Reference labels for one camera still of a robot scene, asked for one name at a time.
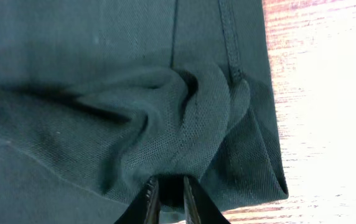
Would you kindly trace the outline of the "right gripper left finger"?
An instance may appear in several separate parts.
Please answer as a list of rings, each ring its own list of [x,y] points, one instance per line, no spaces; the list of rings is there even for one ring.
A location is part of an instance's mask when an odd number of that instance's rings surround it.
[[[115,224],[159,224],[159,181],[151,177]]]

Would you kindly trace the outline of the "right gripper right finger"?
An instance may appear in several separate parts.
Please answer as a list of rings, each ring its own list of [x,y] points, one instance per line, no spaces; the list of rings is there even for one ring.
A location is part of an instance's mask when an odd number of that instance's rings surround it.
[[[186,224],[230,224],[197,179],[184,177]]]

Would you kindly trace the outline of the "black t-shirt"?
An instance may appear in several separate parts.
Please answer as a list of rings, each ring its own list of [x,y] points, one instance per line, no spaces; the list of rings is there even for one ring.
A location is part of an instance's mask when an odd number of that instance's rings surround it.
[[[260,0],[0,0],[0,223],[113,223],[151,177],[288,197]]]

